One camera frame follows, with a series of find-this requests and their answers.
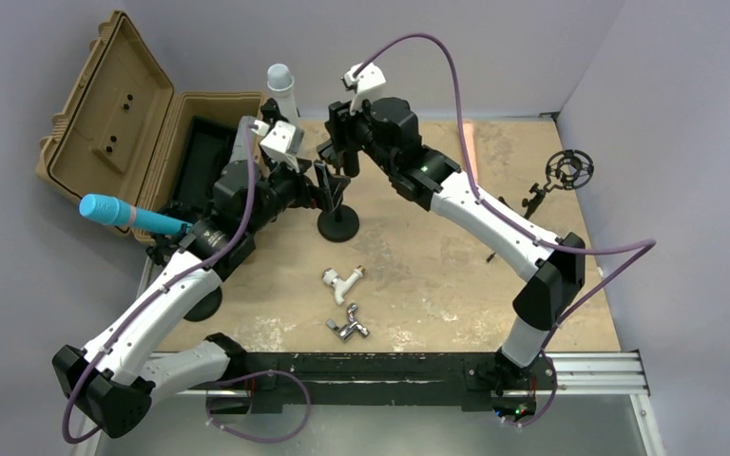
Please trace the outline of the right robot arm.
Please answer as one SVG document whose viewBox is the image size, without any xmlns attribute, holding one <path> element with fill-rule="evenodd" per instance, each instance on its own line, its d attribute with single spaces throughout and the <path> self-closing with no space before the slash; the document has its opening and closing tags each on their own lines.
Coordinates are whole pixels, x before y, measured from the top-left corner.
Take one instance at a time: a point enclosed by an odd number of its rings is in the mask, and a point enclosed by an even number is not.
<svg viewBox="0 0 730 456">
<path fill-rule="evenodd" d="M 586 262 L 574 252 L 584 248 L 583 239 L 560 237 L 482 194 L 456 161 L 423 143 L 407 101 L 388 97 L 366 101 L 356 112 L 350 107 L 329 105 L 329 139 L 318 155 L 349 178 L 359 173 L 359 156 L 367 155 L 399 196 L 464 229 L 506 261 L 525 285 L 512 301 L 516 317 L 492 367 L 476 376 L 497 393 L 527 382 L 558 318 L 585 284 Z"/>
</svg>

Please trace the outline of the black microphone silver grille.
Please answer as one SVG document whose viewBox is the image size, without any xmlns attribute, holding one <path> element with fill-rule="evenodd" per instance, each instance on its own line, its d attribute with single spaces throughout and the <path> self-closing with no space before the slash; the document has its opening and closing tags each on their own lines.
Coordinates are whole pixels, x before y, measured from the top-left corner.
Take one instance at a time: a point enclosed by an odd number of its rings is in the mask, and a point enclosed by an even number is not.
<svg viewBox="0 0 730 456">
<path fill-rule="evenodd" d="M 360 174 L 359 165 L 359 146 L 347 143 L 343 147 L 342 152 L 342 170 L 343 174 L 350 178 L 355 178 Z"/>
</svg>

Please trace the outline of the black tripod shock-mount stand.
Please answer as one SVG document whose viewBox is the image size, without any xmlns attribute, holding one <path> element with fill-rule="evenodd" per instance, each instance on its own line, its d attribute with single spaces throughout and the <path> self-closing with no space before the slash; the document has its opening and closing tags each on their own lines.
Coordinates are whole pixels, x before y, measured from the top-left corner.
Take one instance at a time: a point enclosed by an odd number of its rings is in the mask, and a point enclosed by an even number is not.
<svg viewBox="0 0 730 456">
<path fill-rule="evenodd" d="M 565 149 L 553 154 L 545 165 L 546 182 L 535 182 L 528 190 L 531 197 L 522 199 L 523 217 L 530 219 L 549 192 L 580 189 L 591 181 L 594 173 L 593 159 L 582 150 Z"/>
</svg>

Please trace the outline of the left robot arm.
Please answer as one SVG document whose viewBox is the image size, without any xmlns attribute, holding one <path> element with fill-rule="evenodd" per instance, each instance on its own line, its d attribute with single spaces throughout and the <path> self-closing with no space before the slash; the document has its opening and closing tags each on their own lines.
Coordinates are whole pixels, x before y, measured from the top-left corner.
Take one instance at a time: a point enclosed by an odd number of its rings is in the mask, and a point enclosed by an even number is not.
<svg viewBox="0 0 730 456">
<path fill-rule="evenodd" d="M 256 233 L 291 208 L 329 215 L 342 203 L 350 179 L 322 161 L 284 163 L 263 175 L 250 159 L 231 161 L 215 180 L 211 206 L 191 226 L 180 225 L 154 252 L 166 258 L 160 275 L 129 308 L 83 347 L 65 345 L 52 366 L 67 399 L 62 418 L 66 442 L 74 412 L 94 432 L 121 437 L 161 400 L 200 385 L 232 389 L 257 377 L 247 351 L 217 332 L 196 347 L 161 359 L 152 352 L 254 251 Z"/>
</svg>

